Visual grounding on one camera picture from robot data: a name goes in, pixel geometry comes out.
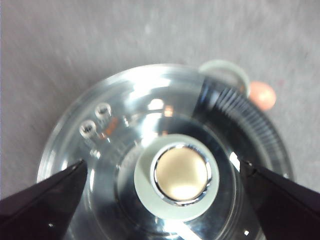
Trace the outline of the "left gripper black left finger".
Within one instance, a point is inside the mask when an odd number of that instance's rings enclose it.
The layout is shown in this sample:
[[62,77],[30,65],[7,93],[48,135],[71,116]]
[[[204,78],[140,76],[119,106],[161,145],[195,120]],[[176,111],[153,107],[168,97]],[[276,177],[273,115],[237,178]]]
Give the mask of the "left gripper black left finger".
[[81,200],[87,163],[77,163],[0,201],[2,240],[61,240]]

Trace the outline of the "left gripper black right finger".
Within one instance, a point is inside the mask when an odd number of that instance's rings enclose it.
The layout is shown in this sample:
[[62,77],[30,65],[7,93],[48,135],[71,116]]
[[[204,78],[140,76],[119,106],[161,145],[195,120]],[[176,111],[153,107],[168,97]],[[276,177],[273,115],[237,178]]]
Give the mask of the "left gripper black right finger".
[[320,194],[263,166],[240,163],[249,202],[268,240],[318,240]]

